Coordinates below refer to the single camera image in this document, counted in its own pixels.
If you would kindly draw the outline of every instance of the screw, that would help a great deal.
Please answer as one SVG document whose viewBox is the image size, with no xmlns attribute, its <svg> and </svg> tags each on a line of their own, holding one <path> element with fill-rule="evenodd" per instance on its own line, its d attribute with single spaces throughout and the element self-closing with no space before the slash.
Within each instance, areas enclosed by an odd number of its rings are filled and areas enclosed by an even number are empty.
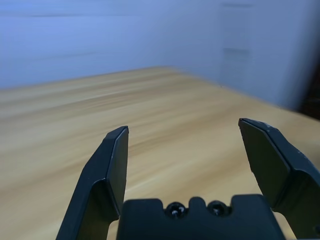
<svg viewBox="0 0 320 240">
<path fill-rule="evenodd" d="M 187 214 L 188 209 L 180 202 L 173 202 L 166 207 L 164 212 L 172 219 L 181 219 Z"/>
<path fill-rule="evenodd" d="M 223 202 L 214 200 L 207 206 L 210 213 L 218 217 L 224 217 L 230 214 L 230 207 L 227 207 Z"/>
</svg>

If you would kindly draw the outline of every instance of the black plastic part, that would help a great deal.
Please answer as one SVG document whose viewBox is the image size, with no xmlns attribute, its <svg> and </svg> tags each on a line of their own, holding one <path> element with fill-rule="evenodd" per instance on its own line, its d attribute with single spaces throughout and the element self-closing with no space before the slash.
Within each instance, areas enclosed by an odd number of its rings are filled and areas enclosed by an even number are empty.
<svg viewBox="0 0 320 240">
<path fill-rule="evenodd" d="M 159 199 L 128 200 L 123 204 L 117 240 L 285 240 L 262 195 L 235 195 L 232 212 L 211 214 L 205 201 L 193 197 L 185 217 L 172 219 Z"/>
<path fill-rule="evenodd" d="M 109 132 L 84 166 L 62 221 L 57 240 L 106 240 L 124 201 L 127 126 Z"/>
<path fill-rule="evenodd" d="M 251 171 L 272 210 L 284 215 L 298 239 L 317 238 L 319 171 L 278 129 L 247 118 L 239 127 Z"/>
</svg>

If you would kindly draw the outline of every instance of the white wall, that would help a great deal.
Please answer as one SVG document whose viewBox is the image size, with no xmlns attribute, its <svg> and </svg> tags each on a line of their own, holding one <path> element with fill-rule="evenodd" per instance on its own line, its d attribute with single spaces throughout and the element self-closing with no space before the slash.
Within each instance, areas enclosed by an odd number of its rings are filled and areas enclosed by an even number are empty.
<svg viewBox="0 0 320 240">
<path fill-rule="evenodd" d="M 0 88 L 173 65 L 294 108 L 317 2 L 1 0 Z"/>
<path fill-rule="evenodd" d="M 208 71 L 219 50 L 214 9 L 211 0 L 2 1 L 0 87 L 157 65 Z"/>
</svg>

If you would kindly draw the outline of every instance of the wooden table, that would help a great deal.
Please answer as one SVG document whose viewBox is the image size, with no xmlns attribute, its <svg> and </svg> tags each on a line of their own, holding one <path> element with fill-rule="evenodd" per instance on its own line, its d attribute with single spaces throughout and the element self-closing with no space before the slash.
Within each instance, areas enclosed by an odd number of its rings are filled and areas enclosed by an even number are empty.
<svg viewBox="0 0 320 240">
<path fill-rule="evenodd" d="M 240 117 L 267 122 L 320 167 L 320 123 L 171 68 L 0 92 L 0 239 L 55 239 L 80 172 L 109 131 L 128 125 L 125 198 L 188 205 L 259 193 Z M 277 215 L 286 236 L 293 234 Z M 117 223 L 108 239 L 114 239 Z"/>
</svg>

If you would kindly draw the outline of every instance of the table surface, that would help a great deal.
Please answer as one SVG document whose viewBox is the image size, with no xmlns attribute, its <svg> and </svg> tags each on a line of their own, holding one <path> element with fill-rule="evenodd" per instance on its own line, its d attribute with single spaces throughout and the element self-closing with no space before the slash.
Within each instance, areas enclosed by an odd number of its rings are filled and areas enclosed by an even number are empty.
<svg viewBox="0 0 320 240">
<path fill-rule="evenodd" d="M 130 130 L 125 199 L 160 198 L 166 206 L 260 193 L 241 117 L 277 127 L 320 167 L 318 121 L 168 67 L 2 90 L 0 112 L 0 239 L 55 239 L 82 168 L 123 125 Z"/>
</svg>

